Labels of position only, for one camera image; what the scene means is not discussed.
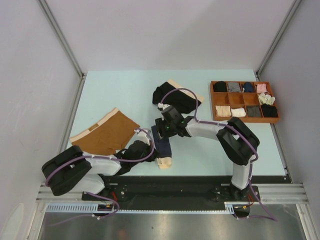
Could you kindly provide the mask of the navy blue underwear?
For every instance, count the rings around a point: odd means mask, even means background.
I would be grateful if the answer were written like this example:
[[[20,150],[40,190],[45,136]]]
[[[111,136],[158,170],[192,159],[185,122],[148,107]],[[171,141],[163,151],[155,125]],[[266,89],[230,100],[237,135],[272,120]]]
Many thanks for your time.
[[[151,127],[153,141],[158,152],[156,162],[162,170],[169,169],[172,166],[172,149],[168,137],[160,138],[157,127]]]

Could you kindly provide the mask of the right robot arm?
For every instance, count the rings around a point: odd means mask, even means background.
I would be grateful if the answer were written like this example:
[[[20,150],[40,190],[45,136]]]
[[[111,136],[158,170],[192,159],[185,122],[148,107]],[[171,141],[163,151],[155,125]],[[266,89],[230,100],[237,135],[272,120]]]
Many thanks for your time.
[[[226,122],[199,120],[196,116],[183,117],[173,106],[161,107],[161,118],[155,120],[160,139],[173,136],[201,137],[218,141],[233,162],[231,183],[225,197],[242,201],[249,194],[252,164],[257,161],[260,140],[238,117]]]

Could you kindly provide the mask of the black underwear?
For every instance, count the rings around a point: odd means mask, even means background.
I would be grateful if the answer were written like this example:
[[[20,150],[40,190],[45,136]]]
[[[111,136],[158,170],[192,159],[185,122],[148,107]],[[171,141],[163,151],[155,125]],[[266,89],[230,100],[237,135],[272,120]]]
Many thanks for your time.
[[[196,109],[196,98],[172,79],[157,86],[152,94],[152,103],[173,106],[181,114],[190,114]]]

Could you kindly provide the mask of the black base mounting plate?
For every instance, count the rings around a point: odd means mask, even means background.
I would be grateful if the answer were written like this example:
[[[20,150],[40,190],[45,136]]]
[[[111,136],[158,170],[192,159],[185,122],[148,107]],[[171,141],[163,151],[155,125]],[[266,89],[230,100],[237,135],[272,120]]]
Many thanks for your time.
[[[119,206],[187,206],[232,202],[249,204],[260,196],[257,186],[249,188],[245,197],[235,200],[225,197],[231,184],[230,176],[104,176],[105,188],[96,197],[86,191],[83,201],[103,201],[111,198]]]

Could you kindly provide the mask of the rolled beige garment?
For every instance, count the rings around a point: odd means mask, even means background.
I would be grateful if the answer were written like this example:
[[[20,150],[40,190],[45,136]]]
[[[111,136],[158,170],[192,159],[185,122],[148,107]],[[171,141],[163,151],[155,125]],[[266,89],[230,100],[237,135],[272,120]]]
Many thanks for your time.
[[[216,105],[215,112],[217,117],[230,117],[231,108],[228,105]]]

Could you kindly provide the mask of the rolled black garment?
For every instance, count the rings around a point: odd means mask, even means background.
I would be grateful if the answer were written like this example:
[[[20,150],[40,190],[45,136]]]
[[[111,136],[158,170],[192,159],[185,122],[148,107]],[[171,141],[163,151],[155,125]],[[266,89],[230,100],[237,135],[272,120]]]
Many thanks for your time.
[[[261,110],[265,118],[278,118],[278,109],[274,105],[263,104]]]
[[[226,93],[228,91],[226,83],[224,81],[217,81],[213,84],[213,91],[219,93]]]

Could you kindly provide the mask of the rolled white garment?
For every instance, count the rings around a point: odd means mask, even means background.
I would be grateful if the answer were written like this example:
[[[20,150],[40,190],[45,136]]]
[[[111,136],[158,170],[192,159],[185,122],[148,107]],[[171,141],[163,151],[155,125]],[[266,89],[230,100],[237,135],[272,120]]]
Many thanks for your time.
[[[246,117],[246,115],[247,115],[246,110],[243,107],[231,109],[232,117],[243,118],[243,117]]]

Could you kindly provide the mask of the rolled grey striped garment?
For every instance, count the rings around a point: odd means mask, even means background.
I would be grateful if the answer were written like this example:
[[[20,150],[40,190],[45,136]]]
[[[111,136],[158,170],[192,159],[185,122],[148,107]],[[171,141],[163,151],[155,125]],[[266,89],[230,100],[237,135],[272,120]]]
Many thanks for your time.
[[[227,83],[228,91],[230,93],[241,93],[241,87],[238,82],[228,82]]]

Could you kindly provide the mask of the wooden compartment tray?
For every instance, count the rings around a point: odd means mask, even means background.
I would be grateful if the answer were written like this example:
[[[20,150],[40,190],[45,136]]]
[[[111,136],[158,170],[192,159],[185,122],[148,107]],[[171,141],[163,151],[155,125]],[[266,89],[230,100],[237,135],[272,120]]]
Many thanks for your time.
[[[258,107],[260,116],[253,117],[246,115],[241,118],[244,123],[268,123],[275,124],[280,118],[280,113],[277,112],[277,115],[270,115],[271,112],[267,109],[261,108],[259,103],[258,93],[254,92],[230,92],[226,91],[216,91],[215,84],[217,81],[210,82],[210,96],[211,96],[211,106],[213,119],[215,121],[227,121],[230,117],[219,116],[217,115],[216,106],[229,106],[231,109],[243,108],[246,112],[248,107]]]

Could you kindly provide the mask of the rolled navy garment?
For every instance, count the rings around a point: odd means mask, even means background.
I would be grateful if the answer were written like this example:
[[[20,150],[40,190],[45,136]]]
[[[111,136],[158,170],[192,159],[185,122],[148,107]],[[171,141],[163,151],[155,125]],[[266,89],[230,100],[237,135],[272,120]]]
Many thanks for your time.
[[[242,84],[242,90],[244,93],[254,93],[255,89],[251,82],[245,82]]]

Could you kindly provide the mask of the rolled pink garment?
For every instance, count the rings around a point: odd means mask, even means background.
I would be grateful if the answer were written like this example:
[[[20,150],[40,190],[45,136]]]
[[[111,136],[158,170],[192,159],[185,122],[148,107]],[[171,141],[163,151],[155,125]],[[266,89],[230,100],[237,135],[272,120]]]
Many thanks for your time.
[[[267,93],[267,85],[265,83],[257,84],[256,85],[256,92],[257,93]]]

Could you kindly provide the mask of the rolled black garment front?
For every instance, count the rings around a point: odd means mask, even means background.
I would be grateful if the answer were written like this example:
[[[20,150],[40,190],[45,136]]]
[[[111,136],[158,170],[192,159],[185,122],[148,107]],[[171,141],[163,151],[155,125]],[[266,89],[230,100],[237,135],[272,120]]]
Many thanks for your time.
[[[263,104],[261,110],[265,118],[278,118],[278,109],[274,105]]]

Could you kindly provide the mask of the left aluminium frame post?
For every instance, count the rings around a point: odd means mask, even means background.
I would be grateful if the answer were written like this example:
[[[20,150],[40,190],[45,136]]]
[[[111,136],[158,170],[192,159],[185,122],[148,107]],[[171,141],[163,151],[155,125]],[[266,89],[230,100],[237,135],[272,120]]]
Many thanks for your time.
[[[54,13],[52,12],[48,2],[46,0],[37,0],[37,3],[42,10],[44,16],[46,17],[51,29],[53,30],[57,40],[59,41],[59,44],[61,45],[64,53],[66,54],[71,66],[77,73],[77,75],[80,77],[80,79],[83,79],[84,72],[82,71],[80,64],[78,63],[76,56],[74,55],[74,52],[72,51],[72,48],[70,47],[65,34],[63,33],[56,17],[54,16]]]

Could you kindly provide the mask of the aluminium frame post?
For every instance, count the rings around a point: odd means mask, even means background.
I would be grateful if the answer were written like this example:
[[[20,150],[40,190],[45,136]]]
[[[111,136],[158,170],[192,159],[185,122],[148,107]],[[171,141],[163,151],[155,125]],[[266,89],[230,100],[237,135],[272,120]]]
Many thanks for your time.
[[[266,54],[264,55],[260,65],[258,66],[257,70],[255,71],[255,75],[257,78],[261,76],[264,69],[266,68],[267,64],[269,63],[270,59],[272,58],[272,55],[275,53],[279,43],[281,42],[283,36],[285,35],[288,27],[290,26],[291,22],[293,21],[296,13],[298,12],[301,4],[303,3],[303,0],[294,0],[285,15],[285,18],[283,19],[278,31],[276,32],[271,45],[269,46]]]
[[[77,73],[77,75],[80,77],[80,79],[83,79],[84,72],[82,71],[80,64],[78,63],[76,56],[74,55],[74,52],[72,51],[72,48],[70,47],[65,34],[63,33],[56,17],[54,16],[54,13],[52,12],[48,2],[46,0],[37,0],[37,3],[42,10],[44,16],[46,17],[51,29],[53,30],[57,40],[59,41],[59,44],[61,45],[64,53],[66,54],[71,66]]]

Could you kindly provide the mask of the right aluminium frame post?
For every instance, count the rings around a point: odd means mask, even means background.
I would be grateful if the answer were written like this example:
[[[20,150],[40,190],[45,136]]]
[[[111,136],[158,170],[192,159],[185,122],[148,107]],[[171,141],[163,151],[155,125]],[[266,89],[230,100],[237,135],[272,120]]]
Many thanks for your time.
[[[288,27],[290,26],[291,22],[293,21],[296,13],[298,12],[301,4],[303,3],[303,0],[294,0],[285,15],[285,18],[283,19],[278,31],[276,32],[271,45],[269,46],[266,54],[264,55],[260,65],[258,66],[257,70],[255,71],[255,75],[257,78],[261,76],[264,69],[266,68],[267,64],[269,63],[270,59],[272,58],[272,55],[275,53],[279,43],[281,42],[283,36],[285,35]]]

